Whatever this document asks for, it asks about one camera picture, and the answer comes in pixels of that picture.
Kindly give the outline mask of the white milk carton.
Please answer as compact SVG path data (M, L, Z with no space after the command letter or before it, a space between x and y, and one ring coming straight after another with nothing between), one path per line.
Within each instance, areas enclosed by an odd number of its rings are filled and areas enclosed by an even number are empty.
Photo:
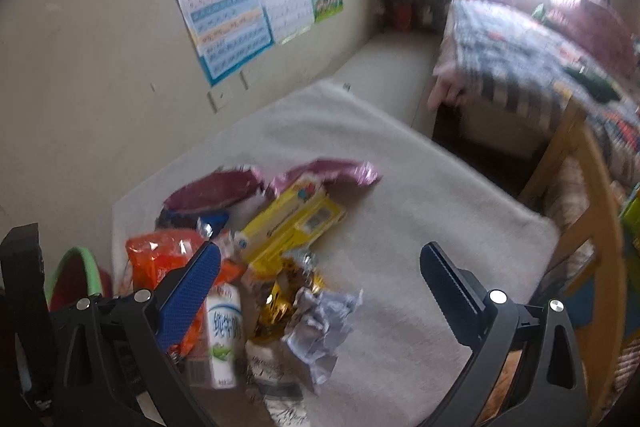
M198 341L186 358L186 378L192 387L232 389L238 384L244 348L243 315L238 288L214 286L204 301L204 321Z

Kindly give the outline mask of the gold yellow snack wrapper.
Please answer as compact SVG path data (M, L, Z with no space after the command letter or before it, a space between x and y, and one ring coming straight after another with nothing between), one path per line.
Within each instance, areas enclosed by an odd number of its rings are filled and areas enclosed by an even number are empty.
M269 343L281 338L295 312L295 299L301 289L318 296L326 284L317 268L317 256L308 248L295 248L282 255L282 269L270 286L257 315L251 340Z

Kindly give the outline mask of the maroon snack bag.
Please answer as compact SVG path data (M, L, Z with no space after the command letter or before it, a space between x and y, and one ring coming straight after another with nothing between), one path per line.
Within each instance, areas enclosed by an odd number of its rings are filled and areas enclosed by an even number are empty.
M218 169L178 188L165 199L163 208L184 213L224 209L263 187L264 178L255 167Z

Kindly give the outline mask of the pink torn wrapper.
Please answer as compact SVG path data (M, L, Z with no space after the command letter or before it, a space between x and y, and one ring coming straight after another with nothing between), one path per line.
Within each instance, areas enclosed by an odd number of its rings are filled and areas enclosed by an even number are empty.
M370 161L317 158L275 176L268 185L268 191L279 196L305 174L310 174L322 184L351 183L357 186L371 186L382 178L382 173Z

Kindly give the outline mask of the yellow medicine box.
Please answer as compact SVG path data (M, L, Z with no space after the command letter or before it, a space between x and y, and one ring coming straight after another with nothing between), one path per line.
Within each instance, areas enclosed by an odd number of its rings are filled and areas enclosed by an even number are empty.
M310 246L344 214L316 176L303 174L233 235L235 254L258 277L277 275L287 251Z

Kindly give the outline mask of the white wall socket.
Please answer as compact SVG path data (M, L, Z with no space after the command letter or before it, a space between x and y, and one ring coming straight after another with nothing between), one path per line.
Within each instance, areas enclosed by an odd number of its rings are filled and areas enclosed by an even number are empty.
M233 100L233 91L228 81L218 82L207 93L209 103L215 113L218 113Z

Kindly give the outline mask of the blue silver foil bag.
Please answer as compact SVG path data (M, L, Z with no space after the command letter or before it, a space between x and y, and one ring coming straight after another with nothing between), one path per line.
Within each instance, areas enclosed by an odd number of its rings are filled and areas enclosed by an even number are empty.
M163 208L155 220L155 228L189 229L197 231L204 239L213 239L228 225L229 219L226 210L182 212Z

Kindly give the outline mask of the bed with checkered quilt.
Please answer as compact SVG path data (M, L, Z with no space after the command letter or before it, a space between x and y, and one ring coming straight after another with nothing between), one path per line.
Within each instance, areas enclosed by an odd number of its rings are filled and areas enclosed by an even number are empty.
M638 100L577 43L520 10L451 0L433 74L429 109L484 101L539 131L558 127L574 98L612 178L638 183Z

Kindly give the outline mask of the red bin green rim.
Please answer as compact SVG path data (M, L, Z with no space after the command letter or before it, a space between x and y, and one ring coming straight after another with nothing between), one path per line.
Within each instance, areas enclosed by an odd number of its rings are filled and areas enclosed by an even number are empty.
M47 279L46 298L49 310L56 312L74 305L81 298L100 294L112 297L112 278L85 247L72 247L58 262Z

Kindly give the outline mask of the crumpled grey paper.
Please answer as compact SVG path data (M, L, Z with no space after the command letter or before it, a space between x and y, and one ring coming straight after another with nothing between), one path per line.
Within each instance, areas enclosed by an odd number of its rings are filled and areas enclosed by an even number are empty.
M280 340L281 353L294 376L316 395L334 371L337 349L352 332L349 320L361 303L362 291L297 291L292 319Z

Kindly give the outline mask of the white fluffy table cloth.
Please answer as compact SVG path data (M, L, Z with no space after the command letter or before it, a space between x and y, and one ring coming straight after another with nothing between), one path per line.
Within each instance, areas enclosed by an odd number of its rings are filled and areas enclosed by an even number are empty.
M361 307L331 378L306 395L315 426L415 426L432 413L469 352L457 343L421 277L419 255L439 243L459 267L518 303L532 297L558 230L454 155L336 84L322 81L209 135L113 208L112 265L125 243L152 229L164 199L219 167L267 176L316 158L370 161L381 180L341 186L345 218L317 243L334 291Z

